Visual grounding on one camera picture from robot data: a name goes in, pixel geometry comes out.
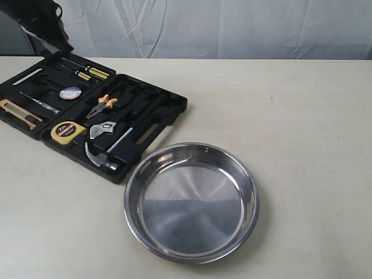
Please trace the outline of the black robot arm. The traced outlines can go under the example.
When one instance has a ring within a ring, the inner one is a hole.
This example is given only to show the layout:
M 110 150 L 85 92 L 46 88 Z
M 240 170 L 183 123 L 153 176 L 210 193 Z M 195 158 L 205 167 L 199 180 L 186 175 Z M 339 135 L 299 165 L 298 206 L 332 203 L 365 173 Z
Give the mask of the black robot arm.
M 55 1 L 1 1 L 1 12 L 39 40 L 70 53 L 73 47 L 62 22 L 63 9 Z

